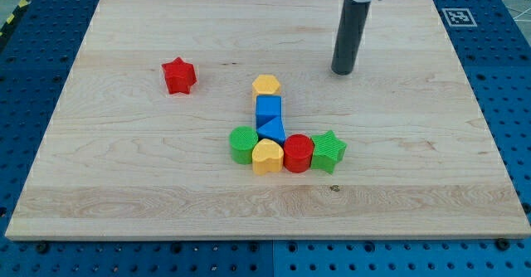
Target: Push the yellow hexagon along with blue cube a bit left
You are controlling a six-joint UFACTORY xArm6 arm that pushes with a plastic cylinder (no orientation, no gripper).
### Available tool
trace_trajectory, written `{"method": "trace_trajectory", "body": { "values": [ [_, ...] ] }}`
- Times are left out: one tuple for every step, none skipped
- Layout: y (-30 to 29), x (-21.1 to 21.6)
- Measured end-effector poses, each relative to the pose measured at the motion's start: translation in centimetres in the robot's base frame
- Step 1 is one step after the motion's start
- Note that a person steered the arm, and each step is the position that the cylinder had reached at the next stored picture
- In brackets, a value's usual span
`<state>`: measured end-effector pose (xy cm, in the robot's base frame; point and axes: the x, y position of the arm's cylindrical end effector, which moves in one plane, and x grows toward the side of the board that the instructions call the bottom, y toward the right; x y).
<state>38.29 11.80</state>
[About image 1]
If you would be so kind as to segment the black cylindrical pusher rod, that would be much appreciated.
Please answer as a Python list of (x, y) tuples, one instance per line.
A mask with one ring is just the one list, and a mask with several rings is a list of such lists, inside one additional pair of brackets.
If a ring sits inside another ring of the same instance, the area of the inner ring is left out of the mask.
[(361, 44), (370, 2), (343, 0), (331, 70), (337, 75), (353, 71)]

